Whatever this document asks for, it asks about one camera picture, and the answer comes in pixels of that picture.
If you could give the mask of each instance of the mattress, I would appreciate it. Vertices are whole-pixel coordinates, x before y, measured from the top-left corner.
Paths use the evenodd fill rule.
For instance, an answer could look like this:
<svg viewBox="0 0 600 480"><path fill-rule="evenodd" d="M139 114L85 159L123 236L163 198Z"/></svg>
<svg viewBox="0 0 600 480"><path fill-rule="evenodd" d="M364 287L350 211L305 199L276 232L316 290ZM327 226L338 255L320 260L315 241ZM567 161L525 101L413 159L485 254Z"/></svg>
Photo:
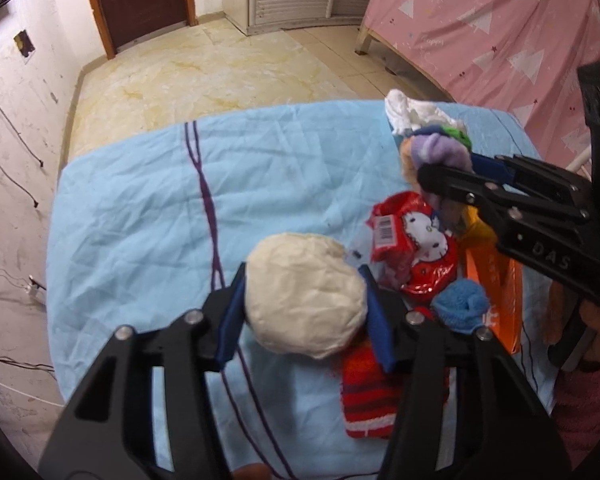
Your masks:
<svg viewBox="0 0 600 480"><path fill-rule="evenodd" d="M475 151L538 156L511 115L440 106L465 121ZM74 160L59 183L46 268L48 336L62 395L71 396L117 326L154 330L202 306L264 237L311 232L351 247L372 205L406 188L382 101L207 117ZM556 371L539 342L547 289L545 278L526 271L532 345L524 340L525 369L550 408ZM345 434L336 358L273 355L247 327L240 346L244 358L228 364L226 384L207 375L231 467L264 457L279 478L378 471L386 441ZM156 373L155 445L168 467ZM453 424L447 413L442 462L452 455Z"/></svg>

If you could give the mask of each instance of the hello kitty face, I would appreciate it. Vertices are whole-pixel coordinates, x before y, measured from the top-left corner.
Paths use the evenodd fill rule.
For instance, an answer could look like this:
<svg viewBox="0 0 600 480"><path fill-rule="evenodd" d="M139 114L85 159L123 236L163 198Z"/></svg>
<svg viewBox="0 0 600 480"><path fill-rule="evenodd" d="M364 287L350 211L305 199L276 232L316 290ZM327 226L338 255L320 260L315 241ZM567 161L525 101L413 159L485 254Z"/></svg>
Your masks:
<svg viewBox="0 0 600 480"><path fill-rule="evenodd" d="M412 267L419 262L435 262L445 256L448 242L445 234L438 229L440 221L437 218L432 220L424 213L408 212L402 217L402 224L407 235L418 245Z"/></svg>

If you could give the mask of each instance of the orange box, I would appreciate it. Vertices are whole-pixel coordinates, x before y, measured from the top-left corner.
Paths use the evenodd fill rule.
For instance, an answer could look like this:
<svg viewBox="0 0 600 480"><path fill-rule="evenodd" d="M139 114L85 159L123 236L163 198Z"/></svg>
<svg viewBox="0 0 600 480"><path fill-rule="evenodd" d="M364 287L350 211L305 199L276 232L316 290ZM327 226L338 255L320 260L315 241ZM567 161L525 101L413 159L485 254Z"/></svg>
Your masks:
<svg viewBox="0 0 600 480"><path fill-rule="evenodd" d="M480 283L491 307L483 320L511 354L520 351L522 264L500 254L493 244L466 248L461 254L467 278Z"/></svg>

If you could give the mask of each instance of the red hello kitty bag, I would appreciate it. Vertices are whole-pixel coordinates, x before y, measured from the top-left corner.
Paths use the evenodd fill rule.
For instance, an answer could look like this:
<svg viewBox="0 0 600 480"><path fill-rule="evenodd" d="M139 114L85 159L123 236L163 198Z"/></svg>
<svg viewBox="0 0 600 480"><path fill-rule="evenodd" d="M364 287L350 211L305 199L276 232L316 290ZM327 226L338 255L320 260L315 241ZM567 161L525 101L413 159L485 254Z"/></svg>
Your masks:
<svg viewBox="0 0 600 480"><path fill-rule="evenodd" d="M428 304L456 279L456 241L440 231L440 221L419 194L405 191L376 204L368 224L374 232L371 259L384 262L381 285Z"/></svg>

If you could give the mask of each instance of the tiled floor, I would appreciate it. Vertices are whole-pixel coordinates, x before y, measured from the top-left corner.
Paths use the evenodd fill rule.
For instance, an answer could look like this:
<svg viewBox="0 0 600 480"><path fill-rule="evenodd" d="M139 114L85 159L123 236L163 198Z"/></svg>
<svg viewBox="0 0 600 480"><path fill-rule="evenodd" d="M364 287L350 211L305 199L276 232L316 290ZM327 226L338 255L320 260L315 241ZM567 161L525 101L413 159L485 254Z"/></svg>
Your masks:
<svg viewBox="0 0 600 480"><path fill-rule="evenodd" d="M357 27L245 37L227 20L138 44L87 75L70 160L138 132L209 114L331 99L382 99L391 88L421 98L384 69L388 49L353 46Z"/></svg>

